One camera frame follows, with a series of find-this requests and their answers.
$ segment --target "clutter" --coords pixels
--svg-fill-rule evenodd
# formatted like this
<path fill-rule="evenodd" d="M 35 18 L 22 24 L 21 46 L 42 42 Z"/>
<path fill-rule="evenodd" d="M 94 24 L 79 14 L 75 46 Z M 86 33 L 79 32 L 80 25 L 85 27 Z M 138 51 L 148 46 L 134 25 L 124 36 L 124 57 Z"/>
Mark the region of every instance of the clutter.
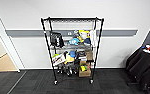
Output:
<path fill-rule="evenodd" d="M 61 33 L 51 32 L 50 36 L 51 36 L 50 42 L 51 42 L 52 46 L 56 46 L 56 47 L 60 47 L 60 48 L 62 48 L 64 46 L 64 42 L 63 42 Z"/>
<path fill-rule="evenodd" d="M 65 57 L 63 54 L 60 54 L 60 55 L 55 55 L 53 58 L 52 58 L 52 61 L 53 61 L 53 66 L 57 66 L 63 62 L 66 61 Z"/>
<path fill-rule="evenodd" d="M 69 41 L 69 44 L 74 44 L 74 45 L 78 45 L 79 39 L 77 38 L 73 38 L 72 40 Z"/>

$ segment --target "gray carpet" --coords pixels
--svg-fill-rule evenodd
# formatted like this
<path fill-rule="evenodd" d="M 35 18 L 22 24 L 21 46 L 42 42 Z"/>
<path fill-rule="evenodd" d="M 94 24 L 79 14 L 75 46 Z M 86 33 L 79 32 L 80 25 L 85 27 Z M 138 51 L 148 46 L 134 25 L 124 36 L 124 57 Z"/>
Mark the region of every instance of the gray carpet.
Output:
<path fill-rule="evenodd" d="M 24 72 L 0 73 L 0 94 L 7 94 Z M 77 75 L 57 74 L 57 80 L 54 85 L 52 70 L 27 70 L 10 94 L 147 94 L 138 85 L 127 86 L 132 79 L 124 69 L 96 69 L 93 84 Z"/>

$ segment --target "caster wheel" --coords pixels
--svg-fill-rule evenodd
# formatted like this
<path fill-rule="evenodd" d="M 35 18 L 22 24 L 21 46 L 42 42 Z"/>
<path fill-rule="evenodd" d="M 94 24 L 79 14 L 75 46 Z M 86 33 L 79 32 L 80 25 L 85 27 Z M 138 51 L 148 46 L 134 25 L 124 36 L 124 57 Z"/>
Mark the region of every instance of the caster wheel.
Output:
<path fill-rule="evenodd" d="M 57 85 L 57 81 L 55 81 L 54 84 Z"/>
<path fill-rule="evenodd" d="M 92 84 L 94 82 L 94 80 L 90 80 L 90 84 Z"/>

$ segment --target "box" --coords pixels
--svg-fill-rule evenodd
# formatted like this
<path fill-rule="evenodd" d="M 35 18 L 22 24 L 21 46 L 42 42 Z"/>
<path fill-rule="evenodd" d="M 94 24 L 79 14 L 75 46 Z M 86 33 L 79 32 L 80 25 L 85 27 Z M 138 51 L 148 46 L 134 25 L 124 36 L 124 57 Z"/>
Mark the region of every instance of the box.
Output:
<path fill-rule="evenodd" d="M 79 77 L 89 77 L 91 76 L 91 70 L 88 69 L 87 71 L 79 70 Z"/>
<path fill-rule="evenodd" d="M 91 50 L 85 50 L 87 61 L 93 60 L 93 52 Z"/>
<path fill-rule="evenodd" d="M 81 61 L 81 60 L 80 60 L 80 65 L 81 65 L 81 64 L 86 64 L 86 61 Z"/>
<path fill-rule="evenodd" d="M 90 63 L 86 63 L 83 61 L 80 61 L 80 65 L 85 64 L 87 66 L 90 66 Z M 89 77 L 91 76 L 91 69 L 87 69 L 86 71 L 81 71 L 81 69 L 79 68 L 79 77 Z"/>

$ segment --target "black metal shelf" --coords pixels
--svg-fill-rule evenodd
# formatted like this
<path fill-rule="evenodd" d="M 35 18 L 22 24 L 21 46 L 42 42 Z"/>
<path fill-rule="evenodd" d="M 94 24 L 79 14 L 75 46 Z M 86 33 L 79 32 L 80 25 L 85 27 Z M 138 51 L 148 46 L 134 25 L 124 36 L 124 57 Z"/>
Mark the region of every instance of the black metal shelf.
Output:
<path fill-rule="evenodd" d="M 45 29 L 45 23 L 44 22 L 49 22 L 49 28 L 50 30 L 47 31 Z M 45 36 L 45 39 L 46 39 L 46 44 L 47 44 L 47 47 L 48 47 L 48 52 L 49 52 L 49 56 L 50 56 L 50 60 L 51 60 L 51 64 L 52 64 L 52 68 L 53 68 L 53 73 L 54 73 L 54 77 L 55 77 L 55 85 L 57 84 L 57 78 L 56 78 L 56 73 L 54 71 L 54 66 L 53 66 L 53 61 L 52 61 L 52 55 L 51 55 L 51 47 L 48 43 L 48 38 L 47 38 L 47 33 L 48 34 L 51 34 L 51 32 L 53 32 L 53 29 L 52 29 L 52 22 L 91 22 L 93 21 L 95 24 L 94 24 L 94 30 L 96 30 L 96 23 L 98 21 L 101 21 L 101 27 L 100 27 L 100 33 L 99 33 L 99 39 L 98 39 L 98 46 L 96 47 L 96 53 L 95 53 L 95 60 L 92 60 L 91 62 L 94 62 L 94 68 L 93 68 L 93 71 L 92 71 L 92 74 L 91 74 L 91 79 L 90 79 L 90 83 L 93 83 L 93 79 L 94 79 L 94 72 L 95 72 L 95 66 L 96 66 L 96 62 L 97 62 L 97 56 L 98 56 L 98 50 L 99 50 L 99 43 L 100 43 L 100 38 L 101 38 L 101 33 L 102 33 L 102 27 L 103 27 L 103 22 L 104 22 L 104 19 L 99 19 L 99 18 L 46 18 L 46 19 L 43 19 L 41 18 L 41 23 L 42 23 L 42 27 L 43 27 L 43 31 L 44 31 L 44 36 Z M 86 47 L 85 45 L 80 45 L 81 48 L 90 48 L 90 47 Z M 80 48 L 80 46 L 72 46 L 72 45 L 69 45 L 70 49 L 78 49 Z"/>
<path fill-rule="evenodd" d="M 52 21 L 52 22 L 91 22 L 91 21 L 101 21 L 99 18 L 46 18 L 43 21 Z"/>

